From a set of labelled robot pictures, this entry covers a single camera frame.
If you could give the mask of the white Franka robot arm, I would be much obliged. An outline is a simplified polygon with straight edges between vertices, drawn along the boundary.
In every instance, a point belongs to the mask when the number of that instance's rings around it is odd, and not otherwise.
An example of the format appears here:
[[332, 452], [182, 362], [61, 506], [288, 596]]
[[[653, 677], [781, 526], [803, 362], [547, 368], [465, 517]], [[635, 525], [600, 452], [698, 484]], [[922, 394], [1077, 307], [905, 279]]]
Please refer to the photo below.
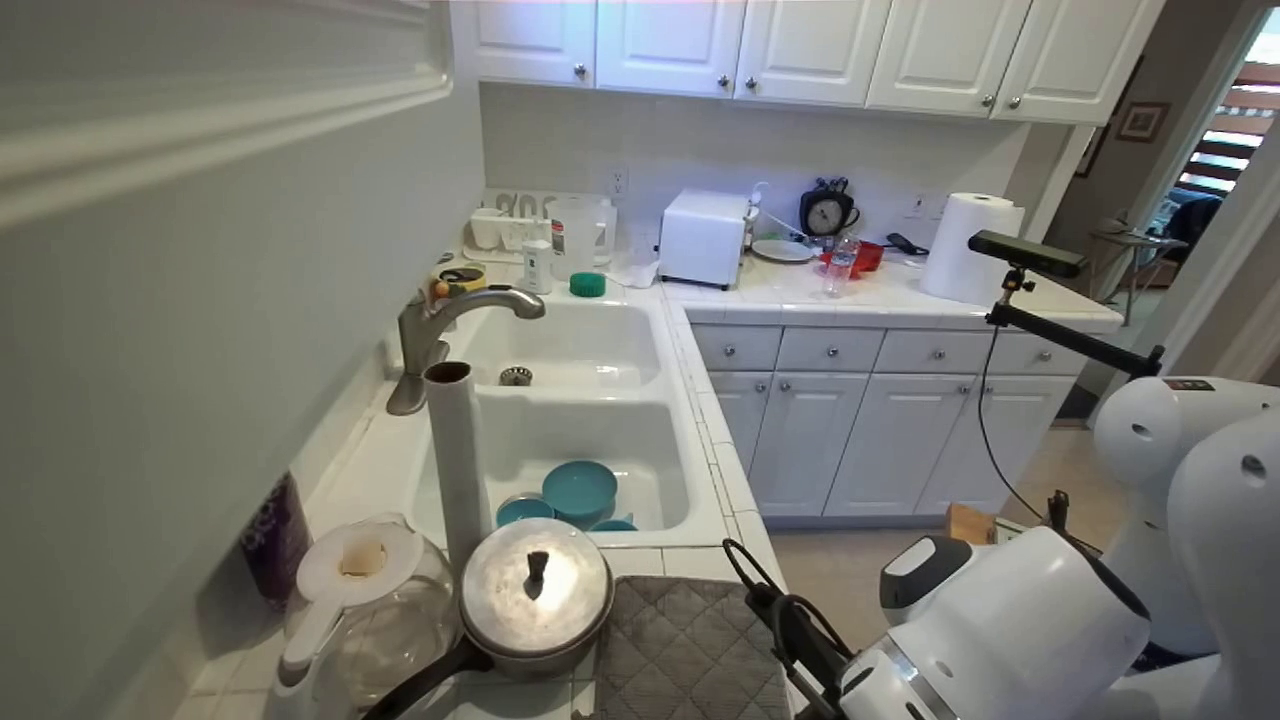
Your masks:
[[1280, 720], [1280, 386], [1143, 374], [1093, 442], [1127, 495], [1113, 545], [907, 545], [845, 720]]

